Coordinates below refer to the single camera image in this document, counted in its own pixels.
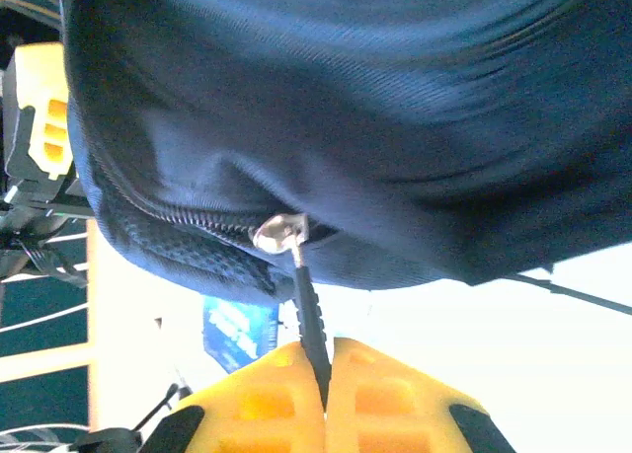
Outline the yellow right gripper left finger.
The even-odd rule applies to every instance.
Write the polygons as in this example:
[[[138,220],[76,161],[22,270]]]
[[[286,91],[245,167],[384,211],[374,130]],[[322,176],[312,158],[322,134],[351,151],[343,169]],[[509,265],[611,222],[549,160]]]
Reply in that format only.
[[[312,366],[291,342],[179,401],[143,452],[323,452]]]

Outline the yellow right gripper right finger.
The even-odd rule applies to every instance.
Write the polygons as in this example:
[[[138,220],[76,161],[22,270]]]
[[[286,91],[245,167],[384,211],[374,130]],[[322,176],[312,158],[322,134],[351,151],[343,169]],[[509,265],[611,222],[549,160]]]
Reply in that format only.
[[[513,452],[475,399],[360,341],[334,340],[327,452]]]

